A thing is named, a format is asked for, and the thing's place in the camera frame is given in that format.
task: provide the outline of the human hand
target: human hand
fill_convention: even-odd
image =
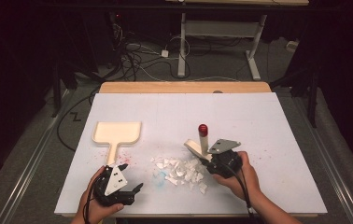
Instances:
[[[259,179],[255,169],[249,163],[248,154],[245,151],[239,151],[238,155],[241,157],[241,160],[243,161],[243,166],[237,172],[237,174],[240,177],[241,181],[243,182],[245,188],[247,188],[248,194],[252,199],[251,196],[261,193],[261,188],[259,186]],[[223,178],[221,175],[212,175],[212,176],[218,183],[228,187],[232,191],[232,193],[235,194],[237,197],[239,197],[242,200],[246,199],[246,196],[244,195],[244,192],[240,184],[238,183],[237,178],[235,178],[235,176],[232,176],[227,179]]]
[[[78,205],[78,211],[77,211],[74,219],[72,220],[73,224],[78,224],[78,223],[84,224],[85,223],[85,220],[83,217],[83,212],[85,209],[85,204],[87,203],[87,198],[89,196],[90,187],[94,183],[95,178],[98,175],[100,175],[104,170],[105,170],[105,167],[103,166],[94,174],[94,176],[90,180],[89,186],[81,195],[80,203]],[[99,223],[105,217],[108,217],[112,214],[119,212],[121,209],[123,209],[123,207],[124,207],[124,205],[122,203],[115,203],[109,207],[103,207],[95,199],[93,199],[90,201],[90,206],[89,206],[89,214],[88,214],[89,221],[91,224]]]

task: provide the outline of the handle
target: handle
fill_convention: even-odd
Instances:
[[[107,152],[106,165],[111,165],[116,162],[116,151],[118,150],[118,144],[111,144],[109,151]]]

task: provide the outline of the white tabletop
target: white tabletop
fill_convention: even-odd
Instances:
[[[98,121],[141,121],[141,135],[132,146],[121,147],[117,164],[129,184],[143,182],[135,202],[117,217],[243,216],[245,203],[219,185],[209,173],[203,182],[207,192],[187,185],[175,186],[156,175],[161,170],[152,158],[187,161],[191,153],[183,146],[188,139],[199,142],[197,127],[205,123],[209,144],[219,138],[240,141],[235,150],[248,153],[263,192],[292,214],[323,214],[327,210],[308,170],[275,93],[98,93],[87,119],[75,157],[55,209],[73,215],[81,193],[106,163],[107,146],[92,141]]]

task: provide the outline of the gray carpet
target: gray carpet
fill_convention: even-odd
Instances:
[[[255,59],[263,81],[273,81],[284,75],[292,57],[292,53],[284,49],[286,44],[287,41],[284,39],[275,41],[270,45],[260,43]],[[157,52],[160,52],[162,49],[150,43],[146,43],[145,46]],[[250,81],[251,76],[247,67],[247,61],[241,50],[248,48],[248,46],[248,41],[242,41],[233,47],[220,46],[219,49],[212,49],[210,52],[207,52],[208,48],[206,46],[200,44],[192,45],[191,56],[188,58],[191,75],[187,80],[213,77],[201,80],[230,81],[226,78],[232,78],[239,81]],[[194,54],[203,54],[205,52],[207,53],[204,56],[194,56]],[[142,53],[139,55],[141,55],[142,60],[146,61],[156,57]],[[167,62],[171,63],[172,71],[175,75],[177,73],[177,62],[169,60]],[[150,63],[141,64],[142,67],[148,65]],[[103,67],[101,73],[105,73],[106,71],[107,69]],[[177,79],[170,76],[169,65],[166,63],[153,64],[146,68],[145,71],[139,70],[136,73],[137,81],[153,81],[153,78],[177,81]],[[121,76],[122,73],[118,73],[111,79],[117,79],[117,77]],[[78,80],[77,90],[70,91],[64,97],[64,99],[69,98],[70,101],[64,103],[64,111],[62,112],[66,112],[66,109],[71,108],[71,106],[81,99],[89,96],[98,86],[86,80],[82,75],[78,75]],[[320,157],[318,140],[315,139],[313,129],[307,125],[304,114],[301,112],[306,99],[290,97],[289,89],[277,89],[276,92],[289,121],[289,125],[329,211],[326,215],[299,217],[299,219],[303,223],[351,223],[351,217],[347,212],[348,208],[345,208],[346,205],[341,203],[339,198],[340,193],[336,191],[337,188],[330,178],[330,174],[327,172],[326,164],[323,163]],[[7,203],[8,197],[13,193],[13,189],[18,183],[21,174],[30,173],[33,175],[32,178],[27,178],[27,184],[25,185],[27,188],[22,189],[21,197],[18,197],[16,206],[13,207],[15,209],[10,210],[10,216],[5,216],[5,213],[2,213],[4,216],[1,219],[6,218],[6,223],[68,223],[71,220],[70,218],[53,214],[74,152],[60,142],[56,130],[50,133],[47,141],[44,141],[42,138],[43,133],[55,120],[51,117],[53,112],[51,101],[52,99],[49,95],[49,103],[34,117],[30,125],[26,127],[24,135],[10,153],[0,172],[0,214]],[[78,104],[71,112],[77,112],[77,116],[75,117],[75,115],[69,113],[66,114],[60,124],[60,136],[67,145],[71,148],[76,148],[84,128],[85,120],[90,112],[89,101],[85,100]],[[323,100],[321,92],[318,94],[317,125],[318,127],[315,129],[315,132],[320,136],[323,146],[326,147],[333,158],[334,166],[340,173],[353,198],[353,155],[349,151],[345,140],[338,132],[337,125],[327,110],[326,102]],[[41,154],[36,154],[38,145],[43,147]],[[27,172],[24,169],[27,164],[32,163],[30,159],[33,154],[37,155],[35,157],[38,161],[36,163],[37,166],[34,166],[30,172]],[[135,223],[145,222],[145,220],[136,221]],[[220,223],[225,220],[218,219],[216,221]],[[107,219],[106,223],[108,222],[112,222],[112,219]],[[200,220],[201,222],[215,223],[214,220]]]

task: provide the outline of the cable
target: cable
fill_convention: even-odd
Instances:
[[[238,176],[238,174],[235,173],[235,171],[230,168],[227,164],[223,164],[222,165],[224,167],[226,167],[233,175],[234,177],[237,179],[238,183],[240,184],[241,186],[241,189],[243,190],[243,193],[244,193],[244,196],[246,198],[246,204],[247,204],[247,211],[248,211],[248,215],[249,215],[249,218],[251,219],[252,222],[254,223],[257,223],[257,220],[253,214],[253,209],[252,209],[252,206],[251,206],[251,203],[250,203],[250,199],[249,199],[249,194],[248,194],[248,189],[245,187],[245,185],[243,184],[243,182],[241,181],[240,177]],[[241,173],[243,175],[243,180],[244,180],[244,183],[247,183],[246,181],[246,178],[244,176],[244,172],[243,172],[243,168],[241,168]]]
[[[90,212],[90,201],[94,200],[94,198],[91,199],[92,196],[92,191],[94,190],[95,183],[101,178],[100,175],[98,175],[94,181],[92,182],[92,185],[90,186],[89,194],[87,195],[87,201],[83,206],[83,219],[85,224],[90,224],[90,218],[89,218],[89,212]]]
[[[69,108],[69,109],[63,114],[63,116],[62,116],[61,119],[60,119],[60,122],[59,122],[58,125],[57,125],[57,137],[58,137],[58,139],[60,140],[61,144],[63,144],[63,146],[65,146],[66,148],[68,148],[69,150],[71,150],[71,151],[73,151],[73,152],[75,152],[76,149],[70,147],[69,145],[67,145],[67,144],[65,143],[65,141],[62,139],[61,135],[60,135],[60,127],[61,127],[61,124],[63,123],[63,121],[64,121],[66,115],[68,115],[76,106],[78,106],[78,105],[79,105],[80,103],[82,103],[83,101],[89,99],[89,104],[92,105],[91,98],[94,96],[94,92],[97,91],[98,89],[99,89],[99,86],[96,87],[96,88],[90,93],[89,96],[86,96],[86,97],[84,97],[83,99],[80,99],[77,103],[75,103],[74,105],[72,105],[72,107]]]

